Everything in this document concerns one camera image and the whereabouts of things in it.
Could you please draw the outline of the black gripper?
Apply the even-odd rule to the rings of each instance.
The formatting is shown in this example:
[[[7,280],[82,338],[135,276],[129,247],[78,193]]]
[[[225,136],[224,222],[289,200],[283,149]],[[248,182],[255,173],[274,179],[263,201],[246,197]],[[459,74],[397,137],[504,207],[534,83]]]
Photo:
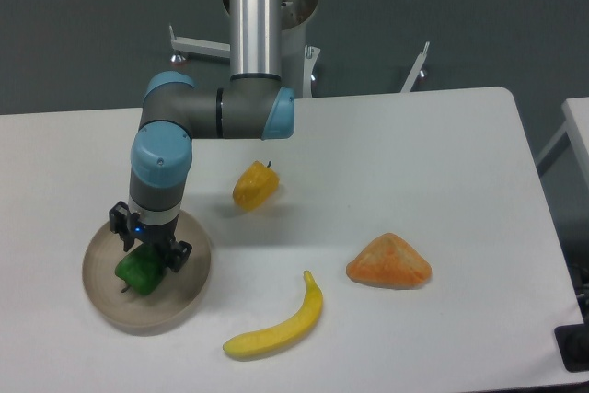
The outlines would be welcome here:
[[[175,231],[179,216],[159,225],[150,225],[142,221],[138,213],[129,213],[125,202],[117,202],[109,210],[110,232],[119,236],[123,250],[129,251],[134,241],[156,246],[163,250],[163,262],[166,268],[179,272],[191,254],[191,244],[176,241]]]

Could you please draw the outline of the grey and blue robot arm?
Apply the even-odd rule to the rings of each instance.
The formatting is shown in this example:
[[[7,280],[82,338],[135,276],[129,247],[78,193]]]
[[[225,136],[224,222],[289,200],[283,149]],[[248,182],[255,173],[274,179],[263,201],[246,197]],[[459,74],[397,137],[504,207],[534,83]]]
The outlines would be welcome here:
[[[230,80],[198,90],[176,71],[152,78],[131,148],[129,198],[109,212],[123,249],[155,247],[178,272],[191,254],[175,230],[194,139],[285,139],[295,130],[295,93],[282,81],[282,0],[229,0]]]

